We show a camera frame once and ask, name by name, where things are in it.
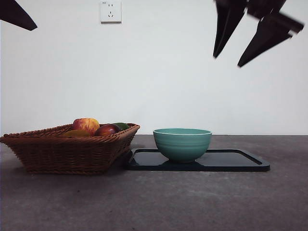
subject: wall socket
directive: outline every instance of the wall socket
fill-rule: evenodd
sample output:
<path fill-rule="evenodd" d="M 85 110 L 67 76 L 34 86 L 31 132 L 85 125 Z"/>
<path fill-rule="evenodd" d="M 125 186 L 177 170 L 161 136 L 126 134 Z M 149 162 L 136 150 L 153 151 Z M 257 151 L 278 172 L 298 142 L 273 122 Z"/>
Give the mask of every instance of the wall socket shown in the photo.
<path fill-rule="evenodd" d="M 121 0 L 101 1 L 100 8 L 102 24 L 122 22 Z"/>

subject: red apple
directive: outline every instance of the red apple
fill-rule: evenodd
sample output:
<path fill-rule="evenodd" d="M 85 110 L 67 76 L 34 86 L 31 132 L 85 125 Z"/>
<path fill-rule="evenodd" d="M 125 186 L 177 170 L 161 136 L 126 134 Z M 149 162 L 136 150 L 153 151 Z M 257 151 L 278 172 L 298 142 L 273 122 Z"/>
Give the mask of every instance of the red apple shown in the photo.
<path fill-rule="evenodd" d="M 108 136 L 119 132 L 121 128 L 115 124 L 106 124 L 97 129 L 94 133 L 95 136 Z"/>
<path fill-rule="evenodd" d="M 95 131 L 100 127 L 100 124 L 93 118 L 75 119 L 73 122 L 73 130 L 85 130 L 94 135 Z"/>

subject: fruit basket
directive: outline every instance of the fruit basket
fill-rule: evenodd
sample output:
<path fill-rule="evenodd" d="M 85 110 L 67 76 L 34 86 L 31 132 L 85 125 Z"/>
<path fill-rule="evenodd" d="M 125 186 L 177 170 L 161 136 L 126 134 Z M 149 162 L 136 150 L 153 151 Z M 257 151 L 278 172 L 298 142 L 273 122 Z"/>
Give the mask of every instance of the fruit basket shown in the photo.
<path fill-rule="evenodd" d="M 72 129 L 72 124 L 67 124 L 4 134 L 0 142 L 11 148 L 29 173 L 96 175 L 106 172 L 118 156 L 130 151 L 140 126 L 128 126 L 107 136 L 64 138 L 61 135 Z"/>

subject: ceramic bowl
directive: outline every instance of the ceramic bowl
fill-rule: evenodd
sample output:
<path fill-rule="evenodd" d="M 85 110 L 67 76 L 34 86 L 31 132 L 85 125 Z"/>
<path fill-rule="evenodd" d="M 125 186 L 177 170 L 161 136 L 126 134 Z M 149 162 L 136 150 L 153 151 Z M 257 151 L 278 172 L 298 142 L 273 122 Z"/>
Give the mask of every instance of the ceramic bowl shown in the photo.
<path fill-rule="evenodd" d="M 188 163 L 201 157 L 212 132 L 193 128 L 163 128 L 153 131 L 159 152 L 171 161 Z"/>

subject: table surface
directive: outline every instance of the table surface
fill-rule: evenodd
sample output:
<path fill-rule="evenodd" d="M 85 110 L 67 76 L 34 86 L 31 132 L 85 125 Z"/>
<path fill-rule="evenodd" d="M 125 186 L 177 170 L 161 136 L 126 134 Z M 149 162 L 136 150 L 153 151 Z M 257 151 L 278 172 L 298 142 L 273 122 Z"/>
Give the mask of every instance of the table surface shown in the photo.
<path fill-rule="evenodd" d="M 132 148 L 155 148 L 136 135 Z M 31 175 L 1 145 L 3 231 L 304 231 L 308 136 L 212 137 L 244 149 L 268 172 L 127 171 L 119 158 L 99 176 Z"/>

